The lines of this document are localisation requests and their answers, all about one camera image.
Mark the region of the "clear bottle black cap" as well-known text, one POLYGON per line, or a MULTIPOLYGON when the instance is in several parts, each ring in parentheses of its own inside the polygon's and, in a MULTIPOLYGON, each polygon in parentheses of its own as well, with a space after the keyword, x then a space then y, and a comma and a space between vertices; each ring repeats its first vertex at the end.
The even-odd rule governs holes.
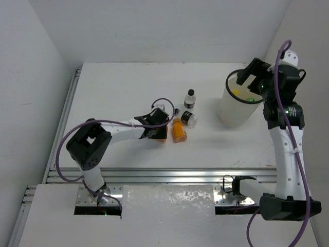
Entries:
POLYGON ((189 89, 184 98, 184 107, 186 109, 193 109, 196 102, 196 94, 194 89, 189 89))

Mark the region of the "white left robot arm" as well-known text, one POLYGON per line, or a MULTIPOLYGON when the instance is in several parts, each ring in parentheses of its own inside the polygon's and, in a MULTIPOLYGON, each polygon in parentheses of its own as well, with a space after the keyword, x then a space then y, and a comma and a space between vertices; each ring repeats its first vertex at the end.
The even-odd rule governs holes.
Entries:
POLYGON ((166 139, 169 115, 161 108, 117 123, 98 123, 92 118, 80 127, 67 142, 66 150, 79 165, 90 194, 98 200, 107 199, 109 189, 101 175, 101 162, 109 144, 129 139, 166 139))

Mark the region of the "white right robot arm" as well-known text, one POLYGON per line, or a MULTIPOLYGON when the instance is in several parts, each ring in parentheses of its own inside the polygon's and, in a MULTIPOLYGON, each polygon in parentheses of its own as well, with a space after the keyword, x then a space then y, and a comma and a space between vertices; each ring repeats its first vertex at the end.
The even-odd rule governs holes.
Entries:
POLYGON ((262 97, 263 115, 275 149, 277 185, 274 194, 264 193, 259 208, 267 221, 302 221, 322 211, 319 201, 306 194, 298 163, 302 162, 304 113, 294 101, 296 89, 303 80, 301 70, 281 64, 275 75, 270 64, 254 58, 237 72, 237 84, 243 85, 250 75, 255 78, 248 90, 262 97))

